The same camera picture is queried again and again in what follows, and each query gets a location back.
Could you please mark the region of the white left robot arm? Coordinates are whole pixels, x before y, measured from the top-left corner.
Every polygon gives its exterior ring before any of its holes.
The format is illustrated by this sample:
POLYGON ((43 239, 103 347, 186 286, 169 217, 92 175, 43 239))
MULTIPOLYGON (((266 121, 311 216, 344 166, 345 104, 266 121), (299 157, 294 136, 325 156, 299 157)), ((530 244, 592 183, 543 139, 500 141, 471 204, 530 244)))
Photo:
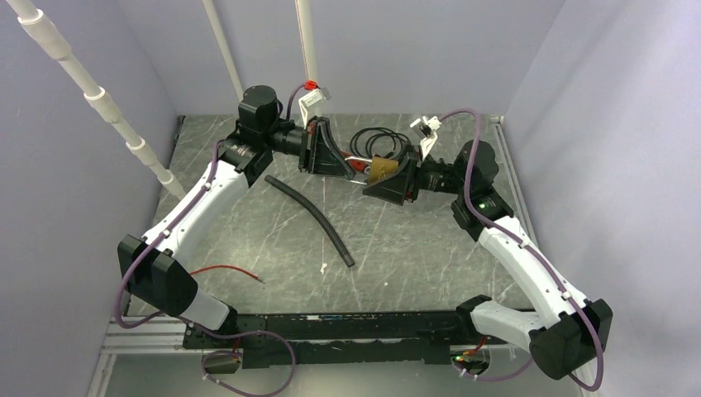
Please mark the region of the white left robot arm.
POLYGON ((321 113, 330 97, 327 90, 311 81, 302 87, 306 94, 298 99, 301 125, 283 117, 282 103, 271 87, 248 88, 234 130, 214 144, 198 182, 157 225, 139 237, 122 238, 117 246, 122 281, 113 308, 121 327, 140 326, 122 318, 122 298, 130 294, 160 314, 202 328, 216 347, 236 340, 237 311, 202 289, 184 268, 215 218, 245 196, 276 153, 297 157, 300 170, 313 175, 355 177, 321 113))

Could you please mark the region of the brass padlock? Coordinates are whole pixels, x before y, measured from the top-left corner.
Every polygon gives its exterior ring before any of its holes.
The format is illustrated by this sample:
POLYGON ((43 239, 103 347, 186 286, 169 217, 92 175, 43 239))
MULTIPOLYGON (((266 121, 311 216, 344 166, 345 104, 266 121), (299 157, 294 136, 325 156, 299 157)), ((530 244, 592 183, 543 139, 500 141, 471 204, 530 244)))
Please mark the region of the brass padlock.
POLYGON ((372 163, 370 166, 370 172, 368 174, 360 173, 356 171, 356 176, 352 180, 355 184, 368 184, 374 183, 385 177, 388 177, 395 170, 393 170, 392 161, 383 157, 375 156, 371 158, 372 163))

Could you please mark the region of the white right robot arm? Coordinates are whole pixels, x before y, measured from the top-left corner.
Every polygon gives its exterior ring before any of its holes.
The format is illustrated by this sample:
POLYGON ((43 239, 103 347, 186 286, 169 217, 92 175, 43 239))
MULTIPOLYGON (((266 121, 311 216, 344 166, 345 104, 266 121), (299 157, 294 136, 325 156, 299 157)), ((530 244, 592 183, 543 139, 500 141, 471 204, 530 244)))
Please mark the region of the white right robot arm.
POLYGON ((496 153, 485 141, 467 141, 451 163, 424 156, 411 145, 391 158, 365 161, 364 195, 396 204, 421 191, 455 195, 451 203, 459 227, 485 248, 527 296, 532 311, 507 308, 485 295, 460 304, 455 331, 475 343, 496 337, 530 353, 548 377, 574 377, 581 366, 603 363, 612 308, 575 288, 529 238, 513 209, 494 187, 496 153))

